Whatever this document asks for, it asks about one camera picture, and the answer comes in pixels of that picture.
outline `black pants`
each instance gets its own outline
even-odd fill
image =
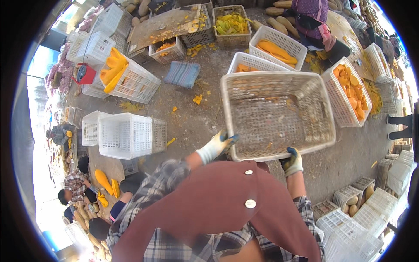
[[[306,39],[317,48],[324,48],[323,39],[316,39],[307,36]],[[328,52],[329,61],[332,65],[338,62],[342,57],[348,57],[351,54],[351,49],[345,45],[342,41],[336,39],[335,45]]]
[[[135,194],[146,177],[147,175],[141,171],[128,175],[119,183],[119,188],[124,193],[131,192],[132,194]]]
[[[96,198],[96,193],[90,190],[90,188],[87,188],[84,194],[89,199],[90,203],[96,202],[98,199]]]
[[[89,173],[89,156],[82,156],[79,159],[79,165],[77,168],[85,174]]]
[[[413,127],[413,115],[408,115],[405,117],[389,117],[388,123],[392,125],[405,125],[405,128],[402,131],[391,132],[388,134],[390,139],[400,139],[400,138],[407,138],[412,137],[412,127]]]

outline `concrete floor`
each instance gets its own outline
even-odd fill
[[[267,17],[260,9],[246,10],[250,19],[263,21]],[[217,50],[203,49],[193,58],[184,61],[199,63],[202,78],[209,85],[203,85],[201,105],[192,101],[194,94],[202,94],[199,86],[192,90],[162,83],[148,105],[138,112],[139,115],[150,116],[167,121],[167,140],[173,137],[176,141],[168,146],[167,151],[146,156],[140,168],[152,173],[156,166],[168,158],[181,158],[205,145],[218,130],[225,128],[224,111],[220,98],[220,78],[227,72],[234,54],[243,49]],[[144,68],[163,80],[170,65],[161,65],[152,61]],[[80,94],[74,97],[76,85],[70,89],[67,103],[84,110],[85,114],[99,110],[106,113],[121,113],[120,97],[110,96],[106,99]],[[343,128],[336,126],[336,144],[303,155],[304,179],[307,194],[313,204],[325,199],[331,200],[333,193],[340,188],[355,182],[361,176],[375,178],[377,165],[371,168],[387,154],[391,141],[387,133],[394,131],[396,126],[387,125],[385,115],[369,117],[362,128]],[[278,161],[268,163],[271,174],[285,182],[283,170]]]

